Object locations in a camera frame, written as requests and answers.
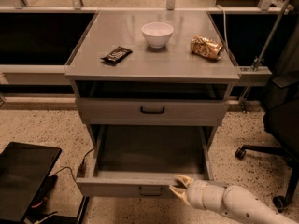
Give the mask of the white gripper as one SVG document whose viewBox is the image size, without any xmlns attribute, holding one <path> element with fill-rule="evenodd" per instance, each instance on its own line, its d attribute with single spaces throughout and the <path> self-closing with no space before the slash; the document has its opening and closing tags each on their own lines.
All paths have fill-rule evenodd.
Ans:
<svg viewBox="0 0 299 224">
<path fill-rule="evenodd" d="M 191 207 L 209 211 L 220 211 L 224 208 L 224 187 L 194 180 L 186 175 L 174 175 L 174 181 L 175 186 L 170 186 L 170 190 Z"/>
</svg>

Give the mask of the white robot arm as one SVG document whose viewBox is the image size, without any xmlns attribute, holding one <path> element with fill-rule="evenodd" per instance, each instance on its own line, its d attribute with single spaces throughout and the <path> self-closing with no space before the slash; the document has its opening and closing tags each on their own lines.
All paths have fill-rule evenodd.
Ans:
<svg viewBox="0 0 299 224">
<path fill-rule="evenodd" d="M 175 175 L 170 190 L 188 206 L 211 211 L 242 224 L 298 224 L 263 203 L 249 190 L 237 185 Z"/>
</svg>

